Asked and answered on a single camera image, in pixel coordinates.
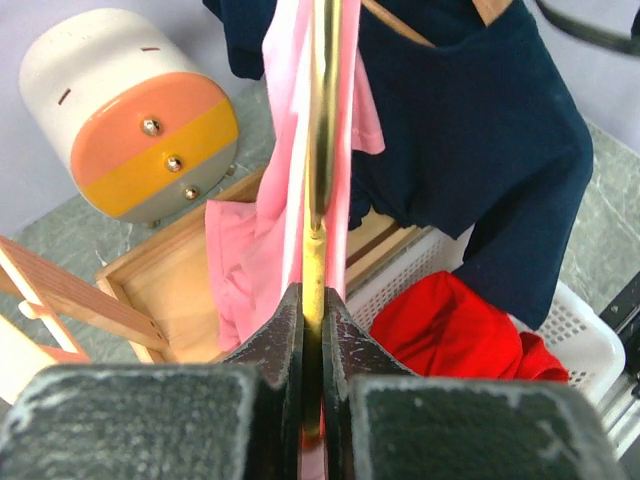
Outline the brown wooden hanger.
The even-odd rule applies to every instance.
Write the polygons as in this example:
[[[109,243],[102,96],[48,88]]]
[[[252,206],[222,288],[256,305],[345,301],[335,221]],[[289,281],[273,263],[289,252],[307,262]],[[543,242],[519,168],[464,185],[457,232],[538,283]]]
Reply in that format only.
[[[485,31],[511,1],[362,1],[362,7],[401,38],[420,46],[452,46]]]

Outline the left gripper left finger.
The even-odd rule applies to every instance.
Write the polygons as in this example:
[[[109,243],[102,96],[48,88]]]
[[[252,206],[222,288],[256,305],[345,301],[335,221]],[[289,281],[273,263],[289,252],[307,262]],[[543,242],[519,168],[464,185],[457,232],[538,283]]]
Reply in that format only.
[[[226,360],[58,366],[1,428],[5,479],[295,479],[303,320],[293,284]]]

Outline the pink t shirt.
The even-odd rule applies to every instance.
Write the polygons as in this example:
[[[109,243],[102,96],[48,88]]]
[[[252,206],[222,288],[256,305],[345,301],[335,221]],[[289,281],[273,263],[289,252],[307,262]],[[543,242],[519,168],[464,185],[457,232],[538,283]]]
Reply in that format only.
[[[354,150],[384,149],[373,96],[357,51],[360,4],[341,10],[335,178],[326,219],[325,283],[346,291],[346,246]],[[252,203],[210,200],[205,209],[208,271],[218,312],[218,344],[231,353],[275,313],[286,288],[303,278],[304,173],[309,147],[312,4],[279,1],[261,53],[275,147]]]

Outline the yellow wooden hanger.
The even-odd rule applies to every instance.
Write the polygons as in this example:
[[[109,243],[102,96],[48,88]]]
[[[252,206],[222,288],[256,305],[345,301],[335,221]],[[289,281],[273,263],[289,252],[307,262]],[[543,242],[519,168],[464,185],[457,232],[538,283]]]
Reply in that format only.
[[[327,251],[325,217],[332,195],[336,156],[342,13],[341,1],[311,3],[311,99],[302,237],[302,429],[304,441],[308,444],[319,440],[322,426],[322,330]]]

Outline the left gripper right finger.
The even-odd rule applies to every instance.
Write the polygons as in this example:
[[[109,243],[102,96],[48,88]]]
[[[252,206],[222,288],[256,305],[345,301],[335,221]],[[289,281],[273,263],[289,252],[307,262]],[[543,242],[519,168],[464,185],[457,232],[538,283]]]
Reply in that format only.
[[[621,479],[594,408],[550,382],[423,378],[325,292],[330,479]]]

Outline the red t shirt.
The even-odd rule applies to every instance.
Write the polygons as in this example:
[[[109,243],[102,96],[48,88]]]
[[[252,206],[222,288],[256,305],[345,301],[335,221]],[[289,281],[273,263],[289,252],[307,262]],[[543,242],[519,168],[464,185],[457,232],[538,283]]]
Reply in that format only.
[[[370,335],[423,377],[569,382],[542,337],[519,331],[507,313],[448,272],[395,298],[375,317]]]

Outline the navy blue t shirt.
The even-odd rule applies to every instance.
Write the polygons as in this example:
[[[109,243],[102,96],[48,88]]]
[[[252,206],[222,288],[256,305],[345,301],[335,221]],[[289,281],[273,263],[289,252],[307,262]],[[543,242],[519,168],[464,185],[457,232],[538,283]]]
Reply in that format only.
[[[211,1],[232,71],[265,79],[262,42],[279,1]],[[527,7],[429,48],[360,1],[357,51],[384,149],[351,156],[348,231],[370,211],[401,226],[470,231],[457,277],[531,329],[550,309],[591,179],[592,141]]]

